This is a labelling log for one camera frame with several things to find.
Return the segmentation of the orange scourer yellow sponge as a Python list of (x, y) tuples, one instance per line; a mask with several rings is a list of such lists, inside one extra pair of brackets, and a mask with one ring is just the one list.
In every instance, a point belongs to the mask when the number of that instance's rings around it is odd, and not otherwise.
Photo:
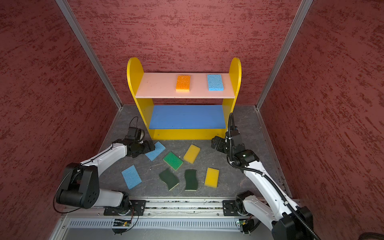
[(177, 84), (176, 84), (176, 92), (189, 93), (190, 92), (190, 83), (191, 83), (191, 76), (190, 75), (178, 75), (177, 76)]

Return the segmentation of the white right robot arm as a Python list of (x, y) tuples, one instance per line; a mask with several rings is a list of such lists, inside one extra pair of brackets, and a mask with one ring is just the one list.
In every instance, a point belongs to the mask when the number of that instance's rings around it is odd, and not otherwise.
[(263, 223), (275, 240), (317, 240), (313, 215), (307, 207), (300, 207), (271, 178), (258, 156), (235, 138), (212, 139), (211, 147), (226, 154), (227, 161), (241, 170), (257, 187), (265, 199), (262, 203), (251, 192), (237, 196), (238, 213), (251, 214)]

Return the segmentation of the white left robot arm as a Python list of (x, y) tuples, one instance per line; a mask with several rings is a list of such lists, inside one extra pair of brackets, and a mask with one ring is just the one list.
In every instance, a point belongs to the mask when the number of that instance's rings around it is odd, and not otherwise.
[(124, 157), (136, 158), (155, 150), (153, 141), (135, 142), (118, 139), (109, 148), (81, 163), (68, 164), (64, 169), (53, 204), (72, 206), (78, 209), (92, 207), (112, 208), (125, 215), (132, 210), (128, 194), (100, 188), (100, 175)]

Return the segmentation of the yellow foam sponge front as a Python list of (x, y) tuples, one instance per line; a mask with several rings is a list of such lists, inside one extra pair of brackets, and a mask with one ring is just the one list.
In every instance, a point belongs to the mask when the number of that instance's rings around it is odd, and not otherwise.
[(205, 186), (217, 188), (219, 181), (219, 173), (220, 171), (217, 169), (207, 168)]

